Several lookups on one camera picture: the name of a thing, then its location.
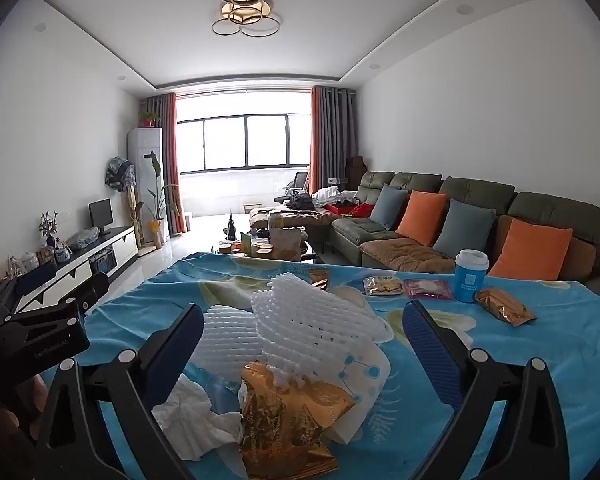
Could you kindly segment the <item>white foam fruit net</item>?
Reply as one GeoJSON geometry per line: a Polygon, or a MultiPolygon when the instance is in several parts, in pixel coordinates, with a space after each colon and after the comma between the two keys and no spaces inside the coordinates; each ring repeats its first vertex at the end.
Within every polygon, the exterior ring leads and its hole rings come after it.
{"type": "Polygon", "coordinates": [[[287,389],[326,382],[349,356],[392,337],[388,322],[368,304],[284,273],[253,292],[248,308],[208,307],[189,361],[229,382],[257,362],[273,375],[276,387],[287,389]]]}

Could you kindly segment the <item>white tissue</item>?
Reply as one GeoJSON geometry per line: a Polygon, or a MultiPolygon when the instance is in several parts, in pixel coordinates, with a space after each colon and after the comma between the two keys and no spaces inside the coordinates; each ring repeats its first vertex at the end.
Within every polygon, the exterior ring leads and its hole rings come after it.
{"type": "Polygon", "coordinates": [[[151,414],[181,460],[199,462],[207,453],[242,438],[240,414],[216,414],[206,390],[184,374],[151,414]]]}

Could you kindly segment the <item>gold foil snack bag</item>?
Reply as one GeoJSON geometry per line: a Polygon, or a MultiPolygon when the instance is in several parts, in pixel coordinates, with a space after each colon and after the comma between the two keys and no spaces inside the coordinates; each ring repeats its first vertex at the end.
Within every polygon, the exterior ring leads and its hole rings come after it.
{"type": "Polygon", "coordinates": [[[329,382],[274,385],[263,363],[242,369],[242,463],[250,479],[316,479],[338,469],[323,434],[354,407],[329,382]]]}

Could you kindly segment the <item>orange cushion near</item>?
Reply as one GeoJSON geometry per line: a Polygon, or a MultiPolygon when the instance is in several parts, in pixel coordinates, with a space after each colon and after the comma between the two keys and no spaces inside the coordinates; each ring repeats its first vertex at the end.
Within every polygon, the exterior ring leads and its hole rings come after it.
{"type": "Polygon", "coordinates": [[[488,275],[513,280],[557,280],[572,233],[573,229],[541,226],[503,216],[498,219],[495,262],[488,275]]]}

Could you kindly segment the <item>blue lidded coffee cup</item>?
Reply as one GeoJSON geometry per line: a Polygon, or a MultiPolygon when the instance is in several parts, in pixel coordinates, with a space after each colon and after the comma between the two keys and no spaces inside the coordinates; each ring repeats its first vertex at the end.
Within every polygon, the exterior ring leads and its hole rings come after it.
{"type": "Polygon", "coordinates": [[[455,257],[454,298],[460,302],[473,302],[482,289],[489,266],[489,258],[484,252],[462,249],[455,257]]]}

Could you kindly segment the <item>clear cracker packet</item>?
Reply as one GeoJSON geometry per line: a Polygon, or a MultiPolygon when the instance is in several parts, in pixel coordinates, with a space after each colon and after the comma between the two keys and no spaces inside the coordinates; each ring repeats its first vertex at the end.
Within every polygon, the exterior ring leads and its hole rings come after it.
{"type": "Polygon", "coordinates": [[[398,296],[403,294],[403,283],[391,275],[368,276],[363,280],[367,296],[398,296]]]}

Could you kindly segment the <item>white dotted paper cup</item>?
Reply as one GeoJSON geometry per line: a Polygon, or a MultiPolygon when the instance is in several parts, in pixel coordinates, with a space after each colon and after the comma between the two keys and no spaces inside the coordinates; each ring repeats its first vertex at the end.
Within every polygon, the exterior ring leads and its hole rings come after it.
{"type": "Polygon", "coordinates": [[[374,406],[389,377],[390,362],[377,344],[366,344],[358,353],[347,354],[326,382],[345,391],[354,407],[326,431],[326,436],[347,445],[361,431],[364,420],[374,406]]]}

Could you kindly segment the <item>white black tv cabinet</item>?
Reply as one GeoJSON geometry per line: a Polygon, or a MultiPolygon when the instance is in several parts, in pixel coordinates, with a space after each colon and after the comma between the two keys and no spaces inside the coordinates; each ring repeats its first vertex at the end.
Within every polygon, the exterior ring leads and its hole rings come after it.
{"type": "Polygon", "coordinates": [[[56,276],[27,296],[14,294],[15,278],[2,281],[0,307],[8,314],[53,307],[97,272],[105,273],[113,282],[137,257],[132,226],[112,228],[93,244],[74,252],[67,262],[56,264],[56,276]]]}

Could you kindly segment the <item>tall green potted plant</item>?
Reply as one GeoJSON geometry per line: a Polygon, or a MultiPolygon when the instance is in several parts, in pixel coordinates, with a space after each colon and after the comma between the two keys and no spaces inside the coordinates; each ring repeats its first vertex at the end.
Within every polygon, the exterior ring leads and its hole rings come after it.
{"type": "Polygon", "coordinates": [[[155,248],[160,249],[164,243],[163,227],[168,213],[166,206],[176,199],[178,185],[162,182],[161,164],[158,155],[154,151],[144,155],[143,160],[150,162],[152,179],[145,185],[145,191],[148,193],[149,198],[140,198],[135,206],[135,212],[138,216],[142,211],[148,212],[146,226],[155,248]]]}

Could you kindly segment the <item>orange grey curtain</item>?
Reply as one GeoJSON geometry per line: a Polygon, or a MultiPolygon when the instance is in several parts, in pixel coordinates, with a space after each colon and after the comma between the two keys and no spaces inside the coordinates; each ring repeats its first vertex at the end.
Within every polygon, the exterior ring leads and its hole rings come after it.
{"type": "Polygon", "coordinates": [[[176,94],[151,96],[140,103],[140,118],[150,119],[162,129],[162,170],[166,184],[166,222],[171,236],[186,232],[182,211],[178,158],[176,157],[176,94]]]}
{"type": "Polygon", "coordinates": [[[315,86],[311,91],[312,138],[309,192],[344,179],[348,160],[358,154],[358,100],[350,89],[315,86]]]}

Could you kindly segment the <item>grey-blue cushion far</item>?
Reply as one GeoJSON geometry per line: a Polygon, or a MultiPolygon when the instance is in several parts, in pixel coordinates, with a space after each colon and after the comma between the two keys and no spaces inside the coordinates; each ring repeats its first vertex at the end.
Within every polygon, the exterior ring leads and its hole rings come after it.
{"type": "Polygon", "coordinates": [[[391,230],[396,223],[403,205],[406,203],[408,192],[384,185],[370,214],[370,221],[391,230]]]}

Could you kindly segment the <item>white standing air conditioner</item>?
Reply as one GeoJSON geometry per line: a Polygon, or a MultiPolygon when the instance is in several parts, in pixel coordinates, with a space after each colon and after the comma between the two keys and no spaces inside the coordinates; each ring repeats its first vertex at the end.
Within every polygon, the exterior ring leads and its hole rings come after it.
{"type": "MultiPolygon", "coordinates": [[[[158,155],[162,168],[162,129],[147,127],[132,129],[126,136],[126,154],[134,166],[137,201],[140,198],[149,198],[148,193],[145,191],[145,185],[152,179],[152,171],[150,162],[143,160],[143,156],[150,151],[154,151],[158,155]]],[[[138,218],[140,219],[145,243],[152,244],[151,236],[146,226],[148,212],[142,211],[138,218]]]]}

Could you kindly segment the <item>small black monitor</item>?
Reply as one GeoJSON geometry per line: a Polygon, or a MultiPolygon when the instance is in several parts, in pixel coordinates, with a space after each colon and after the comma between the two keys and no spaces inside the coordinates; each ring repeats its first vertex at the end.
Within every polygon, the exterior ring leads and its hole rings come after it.
{"type": "Polygon", "coordinates": [[[90,214],[92,227],[97,228],[100,235],[106,235],[108,233],[107,226],[114,222],[110,199],[106,198],[106,200],[90,203],[88,213],[90,214]]]}

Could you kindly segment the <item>cluttered coffee table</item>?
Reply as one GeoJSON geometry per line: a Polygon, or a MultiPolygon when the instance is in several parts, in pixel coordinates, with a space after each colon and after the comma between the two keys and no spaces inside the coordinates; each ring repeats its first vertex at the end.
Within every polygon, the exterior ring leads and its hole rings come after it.
{"type": "Polygon", "coordinates": [[[246,223],[243,230],[234,214],[230,214],[210,252],[265,260],[322,263],[312,235],[306,226],[283,226],[278,217],[274,218],[272,229],[268,226],[251,229],[246,223]]]}

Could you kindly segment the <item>large window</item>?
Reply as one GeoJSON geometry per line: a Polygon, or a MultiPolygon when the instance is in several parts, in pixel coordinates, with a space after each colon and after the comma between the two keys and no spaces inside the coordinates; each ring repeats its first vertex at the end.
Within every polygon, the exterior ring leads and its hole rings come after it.
{"type": "Polygon", "coordinates": [[[175,127],[182,174],[306,166],[312,120],[308,114],[268,113],[184,120],[175,127]]]}

